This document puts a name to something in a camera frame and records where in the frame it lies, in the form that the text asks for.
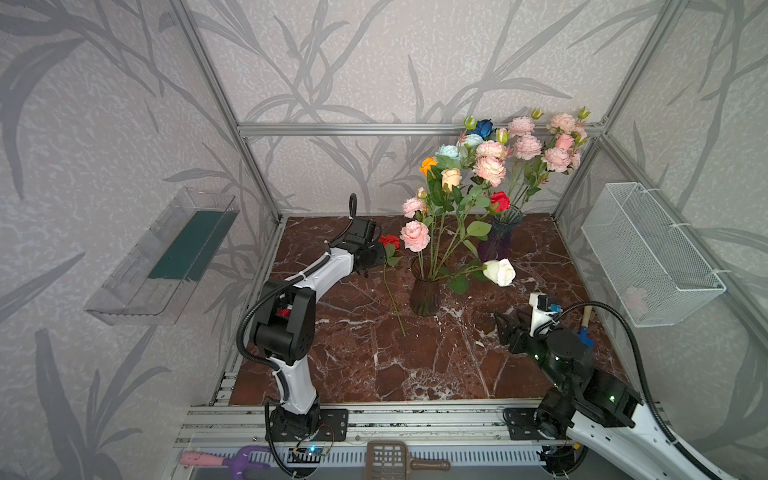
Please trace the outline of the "small red rose spray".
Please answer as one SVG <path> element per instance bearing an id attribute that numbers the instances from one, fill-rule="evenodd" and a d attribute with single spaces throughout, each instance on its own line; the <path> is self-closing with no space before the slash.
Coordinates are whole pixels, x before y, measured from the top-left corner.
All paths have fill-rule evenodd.
<path id="1" fill-rule="evenodd" d="M 398 321 L 400 331 L 403 336 L 406 336 L 407 332 L 405 329 L 405 325 L 404 325 L 404 322 L 398 307 L 398 303 L 397 303 L 397 300 L 395 299 L 394 293 L 392 291 L 392 288 L 389 282 L 389 277 L 388 277 L 389 272 L 393 270 L 401 260 L 401 258 L 398 256 L 398 249 L 400 248 L 400 245 L 401 245 L 401 239 L 395 235 L 382 235 L 379 238 L 379 242 L 383 246 L 384 253 L 385 253 L 382 282 L 387 292 L 387 295 L 389 297 L 389 300 L 391 301 L 392 309 Z"/>

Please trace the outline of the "light pink rose stem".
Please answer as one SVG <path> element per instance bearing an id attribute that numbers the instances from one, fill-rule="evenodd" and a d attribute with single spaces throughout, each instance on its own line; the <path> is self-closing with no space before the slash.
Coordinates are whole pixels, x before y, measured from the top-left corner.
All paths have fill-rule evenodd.
<path id="1" fill-rule="evenodd" d="M 426 253 L 431 242 L 427 222 L 430 218 L 427 199 L 428 192 L 421 187 L 415 196 L 403 203 L 402 213 L 407 222 L 400 231 L 400 239 L 405 248 L 418 256 L 420 275 L 423 279 L 432 277 L 430 254 Z"/>

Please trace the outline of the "dark red glass vase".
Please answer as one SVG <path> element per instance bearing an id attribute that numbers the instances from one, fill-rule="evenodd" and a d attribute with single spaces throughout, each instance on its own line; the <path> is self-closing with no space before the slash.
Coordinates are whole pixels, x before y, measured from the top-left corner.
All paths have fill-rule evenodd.
<path id="1" fill-rule="evenodd" d="M 436 316 L 441 308 L 441 284 L 439 280 L 428 280 L 422 273 L 421 263 L 414 258 L 410 264 L 414 277 L 409 297 L 411 311 L 421 317 Z"/>

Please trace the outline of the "orange rose stem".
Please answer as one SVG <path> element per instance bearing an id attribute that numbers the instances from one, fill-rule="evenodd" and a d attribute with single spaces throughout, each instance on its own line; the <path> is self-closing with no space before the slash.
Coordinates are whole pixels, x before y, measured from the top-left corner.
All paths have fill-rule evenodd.
<path id="1" fill-rule="evenodd" d="M 428 157 L 422 161 L 421 166 L 419 167 L 419 171 L 425 176 L 428 177 L 432 168 L 437 165 L 437 161 L 434 157 Z"/>

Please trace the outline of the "peach rose bud stem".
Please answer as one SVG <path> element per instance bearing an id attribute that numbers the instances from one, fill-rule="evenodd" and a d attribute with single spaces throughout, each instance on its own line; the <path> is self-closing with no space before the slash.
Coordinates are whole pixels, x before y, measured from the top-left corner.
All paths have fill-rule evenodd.
<path id="1" fill-rule="evenodd" d="M 441 268 L 453 253 L 454 234 L 447 234 L 447 218 L 461 202 L 461 172 L 459 169 L 443 170 L 432 166 L 427 174 L 428 207 L 433 218 L 430 227 L 430 267 L 427 278 L 437 280 Z"/>

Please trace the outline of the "purple glass vase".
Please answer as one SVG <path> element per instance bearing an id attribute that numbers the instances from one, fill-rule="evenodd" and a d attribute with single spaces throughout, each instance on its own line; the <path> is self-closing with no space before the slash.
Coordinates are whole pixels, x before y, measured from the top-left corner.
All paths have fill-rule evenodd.
<path id="1" fill-rule="evenodd" d="M 510 206 L 507 210 L 494 215 L 487 239 L 481 241 L 478 246 L 480 260 L 486 262 L 507 258 L 511 249 L 512 232 L 523 218 L 524 214 L 517 206 Z"/>

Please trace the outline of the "single red rose stem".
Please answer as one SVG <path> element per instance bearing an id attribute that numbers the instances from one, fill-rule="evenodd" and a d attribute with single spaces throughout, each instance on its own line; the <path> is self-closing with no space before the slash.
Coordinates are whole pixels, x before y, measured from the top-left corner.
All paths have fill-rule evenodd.
<path id="1" fill-rule="evenodd" d="M 490 196 L 479 196 L 475 202 L 475 207 L 490 214 L 500 214 L 510 209 L 511 202 L 506 193 L 499 191 Z"/>

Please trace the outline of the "pink-edged rose spray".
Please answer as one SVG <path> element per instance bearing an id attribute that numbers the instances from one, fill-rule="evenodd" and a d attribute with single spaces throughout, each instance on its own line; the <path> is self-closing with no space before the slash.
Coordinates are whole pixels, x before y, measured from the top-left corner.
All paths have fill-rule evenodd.
<path id="1" fill-rule="evenodd" d="M 490 196 L 498 192 L 498 187 L 506 179 L 507 169 L 505 160 L 508 156 L 505 144 L 494 140 L 491 136 L 479 145 L 474 161 L 461 172 L 461 202 L 456 211 L 447 218 L 447 234 L 454 234 L 455 242 L 461 242 L 458 236 L 464 236 L 465 229 L 473 221 L 490 222 L 493 214 L 475 207 L 477 198 L 481 195 Z"/>

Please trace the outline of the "blue rose stem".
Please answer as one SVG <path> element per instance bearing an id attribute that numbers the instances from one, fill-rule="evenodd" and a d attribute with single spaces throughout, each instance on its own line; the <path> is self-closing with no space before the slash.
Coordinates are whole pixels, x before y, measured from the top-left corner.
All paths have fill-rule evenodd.
<path id="1" fill-rule="evenodd" d="M 477 122 L 475 129 L 472 131 L 474 135 L 480 136 L 483 139 L 488 139 L 494 131 L 493 122 L 490 119 L 484 119 Z"/>

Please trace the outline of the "pale pink peony stem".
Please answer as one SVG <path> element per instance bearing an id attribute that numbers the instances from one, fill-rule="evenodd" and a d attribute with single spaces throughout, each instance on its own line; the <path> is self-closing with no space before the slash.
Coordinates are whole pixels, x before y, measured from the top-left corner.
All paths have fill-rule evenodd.
<path id="1" fill-rule="evenodd" d="M 522 204 L 525 205 L 539 191 L 541 185 L 546 183 L 551 173 L 568 174 L 571 170 L 577 170 L 581 164 L 581 153 L 578 149 L 563 149 L 552 147 L 546 149 L 542 155 L 531 160 L 524 167 L 524 190 Z"/>
<path id="2" fill-rule="evenodd" d="M 529 115 L 518 116 L 508 123 L 510 147 L 512 151 L 513 168 L 516 172 L 514 181 L 510 184 L 510 194 L 514 194 L 514 205 L 522 208 L 536 190 L 542 143 L 534 135 L 536 120 L 542 117 L 539 108 Z"/>

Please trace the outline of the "pink rose bud stem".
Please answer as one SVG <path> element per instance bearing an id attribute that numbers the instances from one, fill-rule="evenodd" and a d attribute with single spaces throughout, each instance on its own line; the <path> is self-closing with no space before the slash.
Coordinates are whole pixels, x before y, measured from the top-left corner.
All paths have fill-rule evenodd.
<path id="1" fill-rule="evenodd" d="M 568 151 L 573 148 L 575 139 L 570 134 L 561 134 L 557 137 L 555 147 L 563 151 Z"/>

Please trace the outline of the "large white rose stem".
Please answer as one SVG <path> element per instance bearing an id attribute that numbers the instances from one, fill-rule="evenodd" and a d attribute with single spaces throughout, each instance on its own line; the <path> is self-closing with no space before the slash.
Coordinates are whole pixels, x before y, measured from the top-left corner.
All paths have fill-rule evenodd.
<path id="1" fill-rule="evenodd" d="M 491 221 L 473 221 L 464 231 L 464 236 L 458 236 L 461 242 L 454 243 L 453 253 L 440 270 L 439 281 L 457 295 L 469 292 L 473 280 L 490 282 L 498 287 L 509 287 L 517 273 L 507 257 L 501 260 L 483 262 L 478 256 L 478 246 L 487 239 L 491 230 Z"/>

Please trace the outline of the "pale blue flower stem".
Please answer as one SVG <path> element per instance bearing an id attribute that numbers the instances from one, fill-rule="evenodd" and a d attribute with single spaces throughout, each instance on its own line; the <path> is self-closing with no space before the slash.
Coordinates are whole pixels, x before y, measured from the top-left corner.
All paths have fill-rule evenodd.
<path id="1" fill-rule="evenodd" d="M 442 145 L 435 156 L 437 166 L 442 170 L 467 169 L 474 161 L 475 153 L 485 141 L 483 123 L 473 116 L 464 120 L 464 131 L 455 144 Z"/>

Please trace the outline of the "white pink-edged rose stem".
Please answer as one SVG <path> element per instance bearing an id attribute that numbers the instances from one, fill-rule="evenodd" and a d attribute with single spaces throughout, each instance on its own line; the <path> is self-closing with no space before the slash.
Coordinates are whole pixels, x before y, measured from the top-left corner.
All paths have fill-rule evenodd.
<path id="1" fill-rule="evenodd" d="M 586 132 L 586 120 L 591 115 L 587 107 L 583 107 L 576 115 L 558 113 L 551 117 L 548 130 L 553 134 L 566 134 L 577 142 L 583 142 L 588 138 Z"/>

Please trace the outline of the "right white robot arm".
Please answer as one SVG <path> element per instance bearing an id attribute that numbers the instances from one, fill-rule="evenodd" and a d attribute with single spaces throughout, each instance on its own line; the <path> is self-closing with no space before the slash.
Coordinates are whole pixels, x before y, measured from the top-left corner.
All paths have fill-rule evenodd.
<path id="1" fill-rule="evenodd" d="M 633 353 L 640 381 L 629 383 L 593 362 L 587 328 L 573 330 L 562 320 L 575 310 L 601 309 L 628 325 L 613 307 L 585 301 L 571 307 L 534 293 L 530 315 L 496 313 L 499 342 L 512 354 L 530 358 L 551 387 L 530 413 L 503 412 L 513 439 L 530 433 L 549 440 L 570 440 L 611 462 L 633 479 L 726 479 L 728 473 L 679 437 L 654 402 L 640 352 Z"/>

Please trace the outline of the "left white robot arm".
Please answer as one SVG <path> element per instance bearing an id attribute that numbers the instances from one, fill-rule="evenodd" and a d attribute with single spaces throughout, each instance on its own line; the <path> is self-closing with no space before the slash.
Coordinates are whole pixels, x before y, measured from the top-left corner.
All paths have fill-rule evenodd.
<path id="1" fill-rule="evenodd" d="M 308 363 L 317 301 L 350 274 L 366 275 L 386 263 L 385 247 L 375 238 L 377 224 L 357 215 L 354 193 L 348 210 L 347 225 L 324 242 L 323 254 L 285 280 L 268 280 L 238 324 L 238 353 L 268 367 L 278 386 L 279 398 L 264 405 L 269 441 L 301 441 L 321 430 L 325 411 Z"/>

